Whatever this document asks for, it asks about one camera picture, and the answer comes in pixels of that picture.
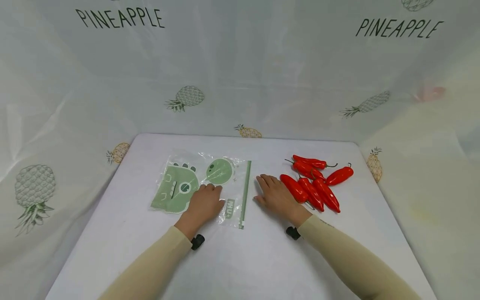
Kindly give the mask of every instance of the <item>fabric backdrop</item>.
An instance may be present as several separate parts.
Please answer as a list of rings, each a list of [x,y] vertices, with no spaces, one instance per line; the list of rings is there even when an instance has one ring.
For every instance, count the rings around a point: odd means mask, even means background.
[[[45,297],[129,143],[157,132],[356,142],[438,299],[480,298],[479,10],[2,1],[0,297]]]

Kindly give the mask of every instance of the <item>beige sleeve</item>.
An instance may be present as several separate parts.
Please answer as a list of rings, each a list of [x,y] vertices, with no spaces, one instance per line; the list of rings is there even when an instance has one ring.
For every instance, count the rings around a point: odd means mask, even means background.
[[[415,300],[420,297],[380,258],[331,225],[311,216],[298,232],[326,259],[362,300]]]
[[[157,299],[192,243],[176,227],[145,250],[99,300]]]

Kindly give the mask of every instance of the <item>ziplock seal strip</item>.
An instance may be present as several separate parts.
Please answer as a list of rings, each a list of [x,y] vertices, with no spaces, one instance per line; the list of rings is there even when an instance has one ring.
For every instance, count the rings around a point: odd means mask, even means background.
[[[250,182],[250,166],[252,165],[252,161],[249,160],[247,162],[247,172],[245,174],[245,184],[243,186],[243,202],[241,204],[241,215],[240,215],[240,223],[239,228],[243,229],[243,223],[245,222],[245,207],[247,206],[247,194],[248,194],[248,184]]]

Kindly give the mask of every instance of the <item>pineapple illustration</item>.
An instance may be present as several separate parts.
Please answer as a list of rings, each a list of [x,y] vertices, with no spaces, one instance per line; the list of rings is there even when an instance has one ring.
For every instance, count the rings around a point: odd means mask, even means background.
[[[35,225],[42,225],[43,219],[50,217],[47,211],[53,210],[47,202],[55,191],[55,176],[50,167],[45,165],[28,166],[20,170],[15,183],[17,204],[23,207],[24,213],[18,218],[20,231],[29,233]]]
[[[382,178],[382,165],[380,165],[380,160],[378,160],[378,154],[382,151],[381,148],[375,147],[370,152],[370,156],[367,159],[367,166],[370,169],[370,172],[375,178],[375,182],[379,182]]]
[[[402,0],[403,7],[411,12],[416,12],[429,6],[433,0]]]
[[[196,86],[188,85],[181,88],[175,95],[175,100],[167,101],[168,109],[173,111],[185,111],[185,106],[198,105],[205,99],[205,95]]]
[[[244,127],[242,124],[239,124],[235,127],[235,130],[240,132],[242,137],[253,137],[253,138],[261,138],[262,134],[253,128]]]
[[[107,159],[108,163],[112,164],[112,162],[116,162],[117,164],[121,163],[125,154],[127,154],[128,149],[130,149],[130,145],[128,143],[120,143],[118,144],[112,152],[107,151]]]
[[[374,108],[377,108],[379,105],[385,103],[390,98],[390,92],[384,91],[381,94],[377,94],[368,98],[367,100],[363,101],[359,106],[352,106],[351,108],[347,108],[341,111],[341,115],[344,118],[351,118],[357,112],[369,112]]]

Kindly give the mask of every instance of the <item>person's left hand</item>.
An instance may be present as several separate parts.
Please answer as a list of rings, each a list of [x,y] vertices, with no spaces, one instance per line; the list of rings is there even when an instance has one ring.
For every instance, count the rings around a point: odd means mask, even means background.
[[[200,227],[218,216],[222,210],[225,200],[220,200],[221,192],[222,186],[202,184],[198,191],[193,193],[187,210],[181,215],[175,227],[192,240]]]

